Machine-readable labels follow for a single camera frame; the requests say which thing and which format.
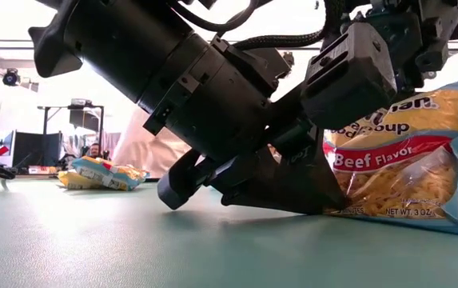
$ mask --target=desk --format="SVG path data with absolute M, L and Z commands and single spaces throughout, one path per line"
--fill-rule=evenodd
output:
M 458 287 L 455 235 L 57 184 L 0 182 L 0 287 Z

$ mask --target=screw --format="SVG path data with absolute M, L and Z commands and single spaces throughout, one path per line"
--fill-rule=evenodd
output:
M 378 52 L 381 52 L 381 45 L 378 41 L 372 41 L 372 44 L 374 45 L 374 48 L 376 48 L 376 50 L 378 50 Z
M 327 66 L 328 63 L 330 63 L 332 61 L 332 59 L 328 56 L 326 57 L 323 57 L 320 61 L 319 61 L 319 65 L 321 65 L 321 67 L 324 67 L 324 66 Z

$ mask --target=green table surface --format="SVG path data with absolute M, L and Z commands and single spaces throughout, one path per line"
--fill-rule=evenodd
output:
M 458 287 L 458 236 L 0 181 L 0 287 Z

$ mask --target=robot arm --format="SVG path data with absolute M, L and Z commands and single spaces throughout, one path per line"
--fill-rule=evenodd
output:
M 148 131 L 166 126 L 193 147 L 158 183 L 171 209 L 202 185 L 223 193 L 224 205 L 301 214 L 344 208 L 347 200 L 322 150 L 323 131 L 411 96 L 424 85 L 423 73 L 443 67 L 448 41 L 458 39 L 458 0 L 370 0 L 372 9 L 355 19 L 348 12 L 369 0 L 326 0 L 321 31 L 234 45 L 221 39 L 223 33 L 270 0 L 252 0 L 217 25 L 177 0 L 39 2 L 58 10 L 49 26 L 29 31 L 42 77 L 87 61 L 150 114 Z M 179 14 L 217 36 L 206 42 Z M 275 48 L 323 39 L 305 80 L 270 102 L 278 79 L 290 71 Z M 280 152 L 280 162 L 268 144 Z M 201 155 L 205 160 L 197 164 Z

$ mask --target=camera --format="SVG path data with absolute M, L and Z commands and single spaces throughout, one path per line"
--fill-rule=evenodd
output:
M 21 76 L 18 74 L 18 70 L 15 68 L 9 68 L 3 75 L 3 84 L 11 87 L 21 85 Z

